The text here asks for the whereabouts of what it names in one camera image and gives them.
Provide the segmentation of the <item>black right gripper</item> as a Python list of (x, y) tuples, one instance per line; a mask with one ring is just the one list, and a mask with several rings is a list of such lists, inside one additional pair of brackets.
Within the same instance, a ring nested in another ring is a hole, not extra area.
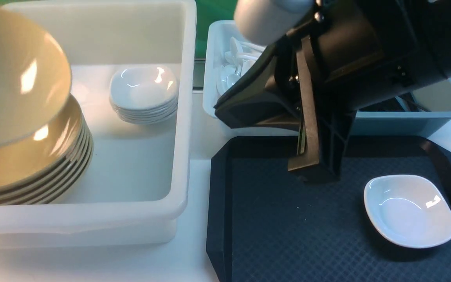
[(298, 130), (307, 183), (339, 179), (358, 110), (451, 77), (451, 0), (240, 0), (233, 18), (265, 50), (215, 116)]

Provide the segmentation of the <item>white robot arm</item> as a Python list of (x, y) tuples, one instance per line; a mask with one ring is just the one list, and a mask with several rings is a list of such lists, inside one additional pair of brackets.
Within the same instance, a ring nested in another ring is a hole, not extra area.
[(240, 0), (233, 18), (265, 50), (215, 116), (298, 130), (307, 183), (340, 178), (358, 110), (451, 78), (451, 0)]

